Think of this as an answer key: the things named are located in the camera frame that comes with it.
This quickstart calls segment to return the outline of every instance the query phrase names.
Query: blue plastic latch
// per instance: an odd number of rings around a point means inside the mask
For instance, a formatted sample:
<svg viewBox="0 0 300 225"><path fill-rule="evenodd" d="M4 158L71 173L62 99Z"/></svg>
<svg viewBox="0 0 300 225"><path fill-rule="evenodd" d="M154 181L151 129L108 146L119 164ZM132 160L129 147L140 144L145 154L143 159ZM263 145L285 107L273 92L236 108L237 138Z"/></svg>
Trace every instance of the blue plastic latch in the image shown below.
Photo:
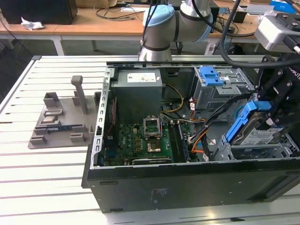
<svg viewBox="0 0 300 225"><path fill-rule="evenodd" d="M151 7L150 13L153 12L155 7ZM142 25L145 26L149 9L144 12L144 18ZM148 27L154 27L160 25L169 20L175 13L173 6L158 5L151 20L149 21Z"/></svg>
<svg viewBox="0 0 300 225"><path fill-rule="evenodd" d="M271 104L267 101L250 101L243 108L239 117L236 119L234 124L231 126L227 134L225 135L226 140L230 141L239 132L240 128L248 123L248 116L252 111L266 111L271 108Z"/></svg>
<svg viewBox="0 0 300 225"><path fill-rule="evenodd" d="M218 76L213 67L200 67L200 76L204 79L206 86L223 86L224 82Z"/></svg>

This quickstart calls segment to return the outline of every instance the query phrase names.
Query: black connector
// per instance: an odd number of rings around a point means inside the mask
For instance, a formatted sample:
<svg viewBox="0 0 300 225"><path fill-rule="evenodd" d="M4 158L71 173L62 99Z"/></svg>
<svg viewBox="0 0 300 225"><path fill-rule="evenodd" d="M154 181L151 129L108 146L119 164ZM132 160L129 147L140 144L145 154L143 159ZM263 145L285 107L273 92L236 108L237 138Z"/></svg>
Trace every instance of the black connector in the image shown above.
<svg viewBox="0 0 300 225"><path fill-rule="evenodd" d="M285 43L292 51L300 54L300 36L287 35L283 39L283 43Z"/></svg>

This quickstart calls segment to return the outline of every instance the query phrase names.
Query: black side panel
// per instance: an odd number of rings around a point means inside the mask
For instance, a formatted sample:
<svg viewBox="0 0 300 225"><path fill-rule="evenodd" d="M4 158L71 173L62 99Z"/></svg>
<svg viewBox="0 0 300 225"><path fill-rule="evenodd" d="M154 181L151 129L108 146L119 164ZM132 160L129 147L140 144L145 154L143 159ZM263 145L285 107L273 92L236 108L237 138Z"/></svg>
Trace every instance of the black side panel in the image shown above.
<svg viewBox="0 0 300 225"><path fill-rule="evenodd" d="M270 202L299 184L299 175L298 160L191 163L93 170L88 184L106 213Z"/></svg>
<svg viewBox="0 0 300 225"><path fill-rule="evenodd" d="M77 13L75 5L75 0L0 0L10 24L20 24L21 17L32 22L71 24Z"/></svg>

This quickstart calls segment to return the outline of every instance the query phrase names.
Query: aluminum profile table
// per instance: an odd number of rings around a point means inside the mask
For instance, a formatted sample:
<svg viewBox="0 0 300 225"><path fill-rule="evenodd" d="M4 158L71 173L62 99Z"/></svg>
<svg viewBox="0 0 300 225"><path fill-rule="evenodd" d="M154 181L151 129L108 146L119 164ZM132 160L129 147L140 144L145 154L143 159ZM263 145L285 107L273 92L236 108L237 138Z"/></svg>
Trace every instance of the aluminum profile table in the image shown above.
<svg viewBox="0 0 300 225"><path fill-rule="evenodd" d="M102 214L91 190L81 188L87 147L27 148L46 92L71 97L75 90L71 77L82 75L84 93L92 96L102 89L106 62L135 60L136 56L44 56L28 64L0 105L1 225L300 223L300 186L269 203ZM174 60L222 62L219 56L174 56Z"/></svg>

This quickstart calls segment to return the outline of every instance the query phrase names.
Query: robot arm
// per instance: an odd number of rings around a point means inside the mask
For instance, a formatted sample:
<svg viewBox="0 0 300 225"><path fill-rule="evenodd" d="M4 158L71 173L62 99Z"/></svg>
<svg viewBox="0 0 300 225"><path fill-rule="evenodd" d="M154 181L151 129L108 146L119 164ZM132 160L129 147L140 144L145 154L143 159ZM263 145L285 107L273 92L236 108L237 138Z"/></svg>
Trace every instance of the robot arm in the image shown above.
<svg viewBox="0 0 300 225"><path fill-rule="evenodd" d="M212 22L209 2L210 0L197 0L196 4L201 14ZM144 26L147 15L148 11L144 13ZM191 0L183 2L180 11L176 12L172 6L158 5L141 40L139 61L171 61L172 41L201 41L207 38L210 30L195 12Z"/></svg>

